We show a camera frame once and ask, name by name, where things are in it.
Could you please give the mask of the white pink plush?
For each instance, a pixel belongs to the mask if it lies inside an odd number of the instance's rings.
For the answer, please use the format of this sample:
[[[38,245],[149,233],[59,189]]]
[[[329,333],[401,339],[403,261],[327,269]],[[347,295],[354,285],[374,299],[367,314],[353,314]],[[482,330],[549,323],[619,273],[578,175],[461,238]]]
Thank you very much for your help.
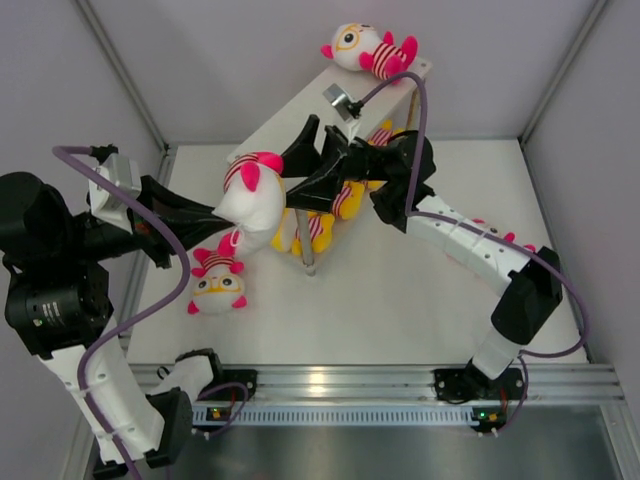
[[[370,72],[380,80],[408,71],[418,50],[415,36],[409,35],[397,45],[391,31],[380,36],[373,26],[363,23],[341,25],[320,49],[325,58],[343,69]]]
[[[272,152],[244,154],[228,166],[215,215],[233,228],[220,239],[219,254],[243,258],[269,245],[286,205],[283,168],[281,156]]]
[[[218,316],[245,309],[247,299],[243,274],[245,264],[234,255],[220,254],[220,236],[193,249],[191,294],[187,313],[191,316]]]
[[[502,238],[504,241],[508,243],[516,244],[516,234],[514,232],[512,231],[508,231],[506,233],[502,232],[497,227],[486,222],[484,219],[481,219],[481,218],[473,218],[471,219],[471,221],[475,224],[476,227],[478,227],[483,231],[486,231],[488,234]],[[486,237],[486,234],[480,235],[478,240],[476,240],[476,243],[484,240],[484,237]],[[537,251],[537,248],[532,244],[525,244],[525,245],[519,245],[519,246],[534,253]]]

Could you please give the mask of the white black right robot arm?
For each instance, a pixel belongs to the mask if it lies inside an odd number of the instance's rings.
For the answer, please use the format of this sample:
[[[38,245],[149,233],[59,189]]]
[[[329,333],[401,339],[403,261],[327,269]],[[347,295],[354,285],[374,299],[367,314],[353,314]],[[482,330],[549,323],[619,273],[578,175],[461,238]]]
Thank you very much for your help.
[[[382,181],[370,195],[378,218],[439,248],[479,275],[499,298],[491,328],[467,364],[436,370],[437,398],[450,404],[522,399],[524,374],[512,364],[563,299],[558,255],[547,247],[521,247],[450,207],[426,183],[436,165],[433,147],[419,131],[373,146],[328,126],[317,149],[319,128],[319,118],[310,115],[283,154],[285,177],[301,181],[288,191],[288,206],[326,213],[344,181]]]

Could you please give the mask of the yellow plush inside shelf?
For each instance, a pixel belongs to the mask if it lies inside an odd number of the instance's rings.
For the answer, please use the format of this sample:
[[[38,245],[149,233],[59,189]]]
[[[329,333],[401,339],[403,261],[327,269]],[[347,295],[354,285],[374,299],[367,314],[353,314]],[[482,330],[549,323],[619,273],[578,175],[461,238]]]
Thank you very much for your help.
[[[404,128],[395,128],[393,121],[387,119],[368,137],[367,142],[372,146],[385,146],[394,135],[404,131]]]

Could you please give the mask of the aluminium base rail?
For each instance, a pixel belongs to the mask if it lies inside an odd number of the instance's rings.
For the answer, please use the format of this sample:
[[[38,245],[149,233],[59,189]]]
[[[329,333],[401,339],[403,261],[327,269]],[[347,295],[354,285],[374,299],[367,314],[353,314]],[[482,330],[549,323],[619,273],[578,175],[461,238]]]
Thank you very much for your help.
[[[438,365],[256,366],[256,398],[271,403],[435,404]],[[602,364],[528,366],[528,400],[538,405],[621,404],[613,367]]]

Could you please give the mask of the white two-tier shelf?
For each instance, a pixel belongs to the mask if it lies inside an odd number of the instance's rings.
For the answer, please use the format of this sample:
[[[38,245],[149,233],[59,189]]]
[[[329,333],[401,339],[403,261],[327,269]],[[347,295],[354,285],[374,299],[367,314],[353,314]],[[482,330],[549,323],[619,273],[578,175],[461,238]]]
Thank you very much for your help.
[[[406,98],[425,98],[431,68],[419,58],[410,76],[392,85],[331,65],[237,148],[238,154],[272,151],[283,158],[295,226],[278,237],[299,250],[306,267],[315,266],[333,220],[355,202],[365,181],[385,181],[374,206],[393,225],[405,224],[417,136],[404,131],[388,147],[366,140]]]

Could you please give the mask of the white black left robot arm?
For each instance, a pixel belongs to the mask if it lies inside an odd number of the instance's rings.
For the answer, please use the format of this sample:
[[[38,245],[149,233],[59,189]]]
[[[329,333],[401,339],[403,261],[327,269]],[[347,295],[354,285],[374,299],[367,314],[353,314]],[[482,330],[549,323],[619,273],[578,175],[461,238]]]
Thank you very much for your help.
[[[122,226],[92,212],[72,214],[61,194],[31,173],[2,176],[5,317],[89,423],[100,449],[94,477],[115,479],[135,476],[140,460],[152,468],[173,464],[191,432],[195,402],[222,401],[214,417],[226,429],[252,392],[211,349],[179,355],[155,390],[140,388],[119,342],[121,328],[112,323],[103,261],[142,251],[161,268],[172,258],[186,263],[188,249],[224,221],[147,176],[136,195],[98,174],[91,185],[123,207]]]

